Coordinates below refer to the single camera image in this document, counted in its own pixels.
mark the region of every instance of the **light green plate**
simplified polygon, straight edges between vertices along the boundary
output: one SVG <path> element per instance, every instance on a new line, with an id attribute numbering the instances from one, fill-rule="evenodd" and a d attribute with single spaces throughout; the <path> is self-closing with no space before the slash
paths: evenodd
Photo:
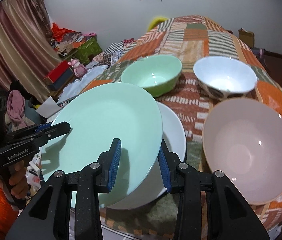
<path id="1" fill-rule="evenodd" d="M 121 81 L 147 90 L 153 97 L 171 91 L 182 71 L 181 61 L 172 55 L 155 55 L 138 59 L 121 75 Z"/>
<path id="2" fill-rule="evenodd" d="M 122 143 L 115 185 L 99 194 L 100 207 L 129 195 L 150 172 L 161 146 L 162 119 L 156 101 L 145 90 L 127 83 L 109 83 L 88 90 L 70 102 L 53 124 L 68 122 L 67 135 L 42 148 L 42 172 L 80 171 L 108 151 L 113 138 Z M 75 207 L 76 192 L 71 206 Z"/>

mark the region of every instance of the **white wall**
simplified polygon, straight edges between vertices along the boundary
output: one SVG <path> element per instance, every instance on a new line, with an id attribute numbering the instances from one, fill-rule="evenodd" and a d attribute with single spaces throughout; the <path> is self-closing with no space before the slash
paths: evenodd
<path id="1" fill-rule="evenodd" d="M 282 54 L 282 0 L 45 0 L 60 27 L 96 32 L 100 46 L 142 36 L 155 16 L 205 15 L 238 35 L 255 33 L 255 46 Z"/>

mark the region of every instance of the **metal screw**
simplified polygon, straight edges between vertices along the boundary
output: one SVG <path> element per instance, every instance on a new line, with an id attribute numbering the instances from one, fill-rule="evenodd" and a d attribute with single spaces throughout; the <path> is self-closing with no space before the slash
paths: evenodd
<path id="1" fill-rule="evenodd" d="M 186 164 L 186 163 L 180 163 L 180 164 L 179 164 L 179 168 L 182 169 L 182 170 L 185 170 L 185 169 L 188 168 L 188 164 Z"/>
<path id="2" fill-rule="evenodd" d="M 222 171 L 216 171 L 215 174 L 218 178 L 222 178 L 224 176 L 224 173 Z"/>
<path id="3" fill-rule="evenodd" d="M 61 177 L 63 175 L 63 171 L 56 171 L 53 173 L 54 177 L 58 178 Z"/>
<path id="4" fill-rule="evenodd" d="M 97 169 L 98 167 L 100 167 L 100 164 L 98 164 L 98 163 L 91 163 L 90 167 L 92 169 Z"/>

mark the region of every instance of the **light green bowl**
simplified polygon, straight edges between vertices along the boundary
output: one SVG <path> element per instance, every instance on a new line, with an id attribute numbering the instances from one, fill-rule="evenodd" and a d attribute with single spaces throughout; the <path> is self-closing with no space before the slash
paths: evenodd
<path id="1" fill-rule="evenodd" d="M 121 81 L 142 87 L 153 97 L 171 91 L 181 74 L 181 61 L 171 55 L 144 57 L 129 65 Z"/>

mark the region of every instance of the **white plate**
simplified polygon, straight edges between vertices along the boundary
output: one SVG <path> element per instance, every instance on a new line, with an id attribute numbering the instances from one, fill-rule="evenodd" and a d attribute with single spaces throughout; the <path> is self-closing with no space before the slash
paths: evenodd
<path id="1" fill-rule="evenodd" d="M 157 102 L 163 123 L 163 139 L 169 151 L 185 159 L 186 140 L 183 125 L 177 115 L 166 105 Z M 144 181 L 128 196 L 109 206 L 112 209 L 134 209 L 160 197 L 167 189 L 163 185 L 159 163 L 156 162 Z"/>

